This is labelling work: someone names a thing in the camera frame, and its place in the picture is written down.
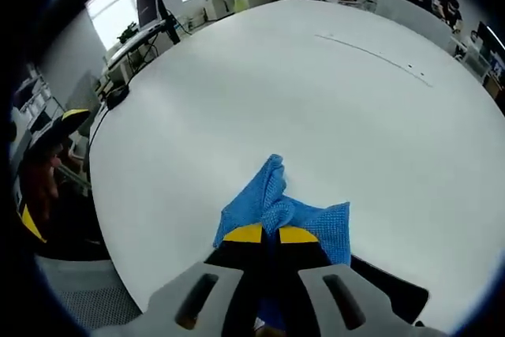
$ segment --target white round table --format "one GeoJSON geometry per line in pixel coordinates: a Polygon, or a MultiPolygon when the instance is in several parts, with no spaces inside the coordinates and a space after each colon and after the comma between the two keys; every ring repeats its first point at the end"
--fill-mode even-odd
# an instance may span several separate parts
{"type": "Polygon", "coordinates": [[[302,0],[185,39],[99,127],[99,223],[143,311],[207,256],[221,210],[271,153],[285,159],[287,195],[350,201],[353,254],[427,288],[428,326],[451,331],[469,315],[505,246],[505,118],[432,42],[302,0]]]}

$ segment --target ceiling light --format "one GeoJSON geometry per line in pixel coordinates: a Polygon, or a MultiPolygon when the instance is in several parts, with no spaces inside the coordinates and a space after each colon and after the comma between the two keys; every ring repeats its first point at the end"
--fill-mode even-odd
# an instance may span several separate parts
{"type": "Polygon", "coordinates": [[[491,34],[493,35],[493,37],[496,39],[496,41],[498,41],[499,45],[505,50],[505,46],[503,45],[503,43],[499,40],[498,36],[492,31],[492,29],[490,29],[490,27],[488,27],[486,25],[486,28],[491,32],[491,34]]]}

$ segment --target blue microfiber towel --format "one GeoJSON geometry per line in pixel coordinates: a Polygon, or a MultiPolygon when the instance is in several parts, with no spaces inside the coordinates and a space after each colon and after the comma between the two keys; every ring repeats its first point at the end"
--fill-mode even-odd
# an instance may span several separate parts
{"type": "Polygon", "coordinates": [[[249,224],[261,223],[269,236],[291,225],[316,236],[330,262],[349,265],[349,203],[315,208],[283,195],[285,189],[282,157],[273,154],[221,212],[213,246],[219,247],[226,234],[249,224]]]}

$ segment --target yellow object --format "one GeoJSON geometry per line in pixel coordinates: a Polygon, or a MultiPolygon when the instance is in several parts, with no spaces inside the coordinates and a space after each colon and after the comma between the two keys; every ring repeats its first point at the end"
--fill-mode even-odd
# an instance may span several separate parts
{"type": "Polygon", "coordinates": [[[261,224],[251,224],[232,230],[223,241],[261,243],[261,224]]]}
{"type": "Polygon", "coordinates": [[[66,118],[72,116],[73,114],[80,114],[82,112],[88,112],[88,110],[68,110],[63,114],[62,120],[65,120],[66,118]]]}
{"type": "Polygon", "coordinates": [[[279,229],[281,244],[299,244],[303,242],[318,242],[312,233],[297,227],[282,227],[279,229]]]}
{"type": "Polygon", "coordinates": [[[40,234],[39,230],[37,229],[37,226],[33,222],[32,216],[30,215],[30,212],[28,212],[28,206],[24,206],[23,209],[23,215],[21,216],[21,220],[23,221],[23,224],[35,235],[37,238],[42,241],[43,243],[46,243],[47,240],[42,237],[40,234]]]}

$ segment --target computer monitor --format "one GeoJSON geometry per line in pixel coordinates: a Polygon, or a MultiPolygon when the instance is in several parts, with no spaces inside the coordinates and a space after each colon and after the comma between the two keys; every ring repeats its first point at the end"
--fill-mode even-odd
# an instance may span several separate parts
{"type": "Polygon", "coordinates": [[[159,20],[158,0],[137,0],[139,29],[148,28],[159,20]]]}
{"type": "Polygon", "coordinates": [[[488,61],[491,61],[491,53],[495,52],[505,61],[505,50],[493,33],[490,32],[488,26],[482,21],[479,22],[477,35],[482,39],[481,55],[483,55],[488,61]]]}

